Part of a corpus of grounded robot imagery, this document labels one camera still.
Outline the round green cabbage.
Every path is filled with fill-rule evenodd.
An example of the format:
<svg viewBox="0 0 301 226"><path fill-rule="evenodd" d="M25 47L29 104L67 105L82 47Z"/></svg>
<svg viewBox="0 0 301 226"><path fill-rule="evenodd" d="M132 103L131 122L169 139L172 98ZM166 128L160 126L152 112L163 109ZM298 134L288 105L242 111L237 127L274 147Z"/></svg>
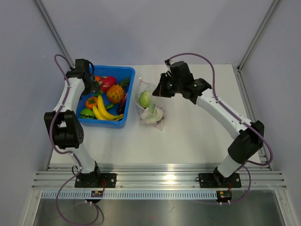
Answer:
<svg viewBox="0 0 301 226"><path fill-rule="evenodd" d="M154 98L150 90L146 90L140 94L139 104L144 109L154 106Z"/></svg>

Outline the clear zip top bag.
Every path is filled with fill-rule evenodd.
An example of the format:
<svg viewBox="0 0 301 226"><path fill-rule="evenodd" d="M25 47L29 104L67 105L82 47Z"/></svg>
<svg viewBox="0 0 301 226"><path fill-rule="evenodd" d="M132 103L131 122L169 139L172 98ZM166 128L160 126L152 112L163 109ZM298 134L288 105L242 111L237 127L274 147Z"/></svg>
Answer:
<svg viewBox="0 0 301 226"><path fill-rule="evenodd" d="M140 123L162 131L165 125L166 111L159 98L152 95L155 88L154 84L145 82L142 77L139 77L134 102Z"/></svg>

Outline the white green napa cabbage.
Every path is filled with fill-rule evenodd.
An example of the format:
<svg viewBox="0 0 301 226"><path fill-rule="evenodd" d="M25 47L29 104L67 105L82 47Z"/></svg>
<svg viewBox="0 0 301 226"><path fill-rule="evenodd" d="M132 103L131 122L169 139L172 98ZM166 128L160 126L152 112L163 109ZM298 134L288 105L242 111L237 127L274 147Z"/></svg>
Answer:
<svg viewBox="0 0 301 226"><path fill-rule="evenodd" d="M141 114L141 120L145 124L155 124L164 116L163 111L157 106L147 107Z"/></svg>

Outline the purple grape bunch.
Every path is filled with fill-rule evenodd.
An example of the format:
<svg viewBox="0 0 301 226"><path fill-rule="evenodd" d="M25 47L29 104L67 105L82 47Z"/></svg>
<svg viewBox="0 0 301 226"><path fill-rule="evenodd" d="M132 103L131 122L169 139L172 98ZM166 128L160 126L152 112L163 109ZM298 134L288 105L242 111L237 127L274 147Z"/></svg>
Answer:
<svg viewBox="0 0 301 226"><path fill-rule="evenodd" d="M153 125L157 125L157 124L160 124L160 123L162 123L164 121L164 117L162 117L162 118L155 118L155 117L152 117L151 119L150 119L150 123L151 124L153 124Z"/></svg>

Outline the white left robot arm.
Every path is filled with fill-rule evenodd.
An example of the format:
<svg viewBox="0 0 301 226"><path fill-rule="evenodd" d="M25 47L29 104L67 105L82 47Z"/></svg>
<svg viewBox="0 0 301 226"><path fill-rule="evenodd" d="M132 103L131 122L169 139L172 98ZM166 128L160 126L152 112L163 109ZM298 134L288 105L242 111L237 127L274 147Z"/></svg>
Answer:
<svg viewBox="0 0 301 226"><path fill-rule="evenodd" d="M82 95L93 94L100 90L94 73L93 64L86 59L76 59L75 67L64 75L64 89L53 111L44 114L50 142L58 154L68 154L78 164L76 181L86 186L100 185L101 173L86 148L82 145L84 130L76 116L78 102Z"/></svg>

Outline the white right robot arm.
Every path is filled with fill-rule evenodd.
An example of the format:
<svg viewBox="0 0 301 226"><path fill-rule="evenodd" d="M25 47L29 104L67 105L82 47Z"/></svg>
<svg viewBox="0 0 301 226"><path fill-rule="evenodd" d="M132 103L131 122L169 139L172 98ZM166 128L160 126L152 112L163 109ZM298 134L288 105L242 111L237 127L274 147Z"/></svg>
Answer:
<svg viewBox="0 0 301 226"><path fill-rule="evenodd" d="M225 186L230 176L243 166L263 146L264 125L260 121L239 116L217 96L212 85L202 78L194 79L184 61L166 61L168 71L160 75L153 96L171 98L181 94L185 99L203 108L214 117L233 139L228 155L213 172L214 183Z"/></svg>

